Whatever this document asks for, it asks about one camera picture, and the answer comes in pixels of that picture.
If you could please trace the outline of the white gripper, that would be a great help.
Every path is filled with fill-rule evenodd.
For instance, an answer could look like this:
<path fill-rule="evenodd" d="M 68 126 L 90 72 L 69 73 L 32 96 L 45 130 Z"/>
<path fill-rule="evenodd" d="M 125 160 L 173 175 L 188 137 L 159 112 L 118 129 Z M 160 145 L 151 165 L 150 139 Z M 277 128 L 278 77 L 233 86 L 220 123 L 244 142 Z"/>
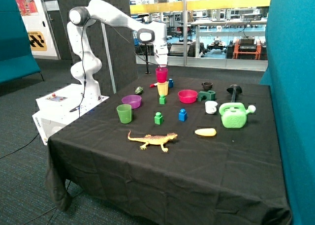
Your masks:
<path fill-rule="evenodd" d="M 167 44 L 154 44 L 154 57 L 159 66 L 166 67 L 168 65 Z"/>

